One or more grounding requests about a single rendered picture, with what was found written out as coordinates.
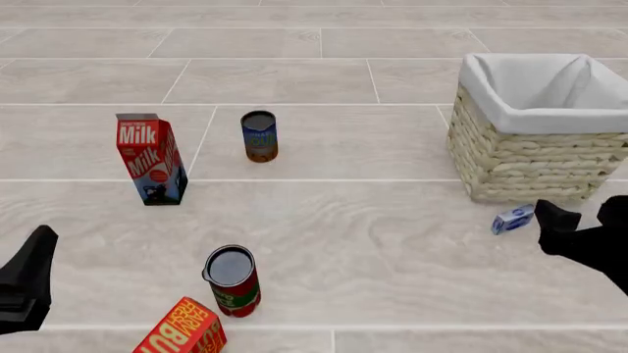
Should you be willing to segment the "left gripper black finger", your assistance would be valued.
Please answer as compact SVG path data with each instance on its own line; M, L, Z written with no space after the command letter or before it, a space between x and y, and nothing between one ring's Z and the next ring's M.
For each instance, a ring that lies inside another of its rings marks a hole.
M0 295L49 296L52 260L59 235L38 226L23 246L0 268Z

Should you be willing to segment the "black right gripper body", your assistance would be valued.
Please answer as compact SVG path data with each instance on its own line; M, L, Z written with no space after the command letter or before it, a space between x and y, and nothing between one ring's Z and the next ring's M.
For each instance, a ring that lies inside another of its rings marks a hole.
M539 245L547 255L561 256L603 273L628 295L628 229L600 226L558 231L541 228Z

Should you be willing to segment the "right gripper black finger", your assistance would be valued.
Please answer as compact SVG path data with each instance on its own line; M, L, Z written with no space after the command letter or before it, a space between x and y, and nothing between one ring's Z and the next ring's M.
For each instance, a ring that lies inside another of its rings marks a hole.
M545 199L537 201L534 214L540 226L540 240L549 240L555 233L575 231L582 218L582 214L566 211Z
M628 195L609 197L601 204L597 218L606 230L628 234Z

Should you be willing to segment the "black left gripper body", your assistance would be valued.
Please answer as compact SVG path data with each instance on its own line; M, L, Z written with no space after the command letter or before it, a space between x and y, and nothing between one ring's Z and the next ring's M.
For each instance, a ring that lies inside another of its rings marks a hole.
M0 335L39 331L50 305L48 284L36 287L0 284Z

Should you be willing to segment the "small blue cream cheese box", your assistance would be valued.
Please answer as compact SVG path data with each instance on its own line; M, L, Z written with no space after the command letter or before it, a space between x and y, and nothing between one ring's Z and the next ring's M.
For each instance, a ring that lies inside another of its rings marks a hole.
M524 227L534 218L535 206L532 204L522 205L511 211L498 214L491 227L493 234L502 234L516 228Z

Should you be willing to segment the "wicker basket with white liner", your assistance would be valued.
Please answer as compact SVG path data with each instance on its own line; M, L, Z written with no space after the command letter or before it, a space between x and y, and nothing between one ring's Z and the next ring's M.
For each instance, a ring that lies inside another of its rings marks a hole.
M587 199L628 158L628 79L587 55L466 55L447 148L476 202Z

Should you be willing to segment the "red milk carton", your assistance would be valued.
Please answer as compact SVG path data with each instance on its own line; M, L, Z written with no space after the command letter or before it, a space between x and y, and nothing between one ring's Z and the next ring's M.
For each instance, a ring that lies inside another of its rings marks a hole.
M156 114L116 118L116 146L143 204L180 205L187 175L170 123Z

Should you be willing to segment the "red and yellow butter box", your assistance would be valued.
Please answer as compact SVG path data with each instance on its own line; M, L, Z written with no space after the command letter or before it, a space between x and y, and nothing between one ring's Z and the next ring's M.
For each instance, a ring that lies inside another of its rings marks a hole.
M184 296L132 353L221 353L227 343L217 314Z

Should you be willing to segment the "red and green can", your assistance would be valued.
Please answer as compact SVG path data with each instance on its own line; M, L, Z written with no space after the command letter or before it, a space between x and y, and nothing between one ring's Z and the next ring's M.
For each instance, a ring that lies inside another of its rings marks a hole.
M228 317L244 318L261 302L261 289L252 253L230 244L212 252L202 270L218 308Z

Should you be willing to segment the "blue and orange soup can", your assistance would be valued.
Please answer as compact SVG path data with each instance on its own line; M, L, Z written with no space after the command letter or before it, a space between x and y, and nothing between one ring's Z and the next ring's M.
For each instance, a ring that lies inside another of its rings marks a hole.
M274 160L279 152L277 124L268 111L251 111L240 119L247 158L255 163Z

